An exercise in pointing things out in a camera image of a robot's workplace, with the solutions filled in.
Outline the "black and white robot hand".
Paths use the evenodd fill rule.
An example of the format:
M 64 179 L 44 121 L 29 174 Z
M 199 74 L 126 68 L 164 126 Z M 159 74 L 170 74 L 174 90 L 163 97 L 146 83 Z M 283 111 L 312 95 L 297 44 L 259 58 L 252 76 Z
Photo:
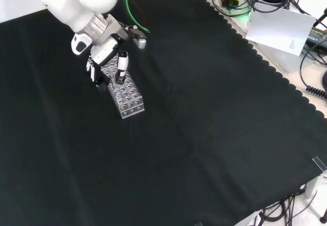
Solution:
M 90 48 L 86 71 L 96 86 L 110 83 L 110 77 L 101 71 L 117 53 L 120 45 L 129 38 L 125 28 L 112 15 L 104 18 L 101 14 L 93 16 L 91 21 L 71 41 L 72 51 L 81 55 Z

